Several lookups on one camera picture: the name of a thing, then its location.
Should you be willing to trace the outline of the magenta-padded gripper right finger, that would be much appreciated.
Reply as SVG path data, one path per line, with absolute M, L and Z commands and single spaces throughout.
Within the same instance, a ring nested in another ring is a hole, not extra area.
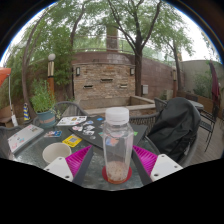
M 144 185 L 164 178 L 182 167 L 165 154 L 156 155 L 139 146 L 133 147 L 132 159 Z

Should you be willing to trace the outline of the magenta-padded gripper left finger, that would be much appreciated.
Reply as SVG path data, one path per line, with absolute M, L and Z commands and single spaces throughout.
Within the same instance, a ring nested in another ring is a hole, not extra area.
M 81 186 L 92 156 L 93 146 L 89 145 L 66 158 L 56 158 L 44 170 Z

